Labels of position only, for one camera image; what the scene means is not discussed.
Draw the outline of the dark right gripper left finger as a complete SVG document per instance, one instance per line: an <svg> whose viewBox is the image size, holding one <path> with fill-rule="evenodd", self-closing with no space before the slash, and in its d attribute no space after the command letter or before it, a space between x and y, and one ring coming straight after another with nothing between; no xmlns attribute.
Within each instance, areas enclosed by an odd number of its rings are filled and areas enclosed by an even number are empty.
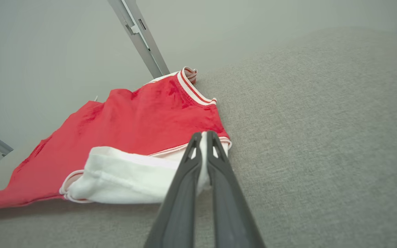
<svg viewBox="0 0 397 248"><path fill-rule="evenodd" d="M194 248L195 199L203 161L201 139L201 133L192 135L144 248Z"/></svg>

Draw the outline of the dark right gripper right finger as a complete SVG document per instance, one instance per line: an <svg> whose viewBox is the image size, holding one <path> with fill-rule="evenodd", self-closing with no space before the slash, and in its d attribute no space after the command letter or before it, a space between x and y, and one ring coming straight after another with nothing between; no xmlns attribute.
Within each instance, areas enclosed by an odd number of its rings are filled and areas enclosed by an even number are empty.
<svg viewBox="0 0 397 248"><path fill-rule="evenodd" d="M216 248L266 248L222 143L208 131L206 165L211 179Z"/></svg>

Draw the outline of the red basketball jersey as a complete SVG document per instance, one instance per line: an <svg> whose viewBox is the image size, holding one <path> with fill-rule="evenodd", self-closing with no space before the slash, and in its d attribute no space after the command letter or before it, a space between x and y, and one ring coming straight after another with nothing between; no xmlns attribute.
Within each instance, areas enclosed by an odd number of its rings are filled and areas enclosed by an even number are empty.
<svg viewBox="0 0 397 248"><path fill-rule="evenodd" d="M42 140L0 190L0 208L64 199L87 204L164 201L194 133L232 143L216 106L195 87L189 67L131 92L89 101Z"/></svg>

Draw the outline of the grey double partition post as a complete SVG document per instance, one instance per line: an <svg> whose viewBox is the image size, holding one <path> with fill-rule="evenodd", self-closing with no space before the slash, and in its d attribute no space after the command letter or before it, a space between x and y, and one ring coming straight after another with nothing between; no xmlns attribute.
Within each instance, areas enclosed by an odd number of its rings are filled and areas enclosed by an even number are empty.
<svg viewBox="0 0 397 248"><path fill-rule="evenodd" d="M154 78L170 74L136 0L107 0Z"/></svg>

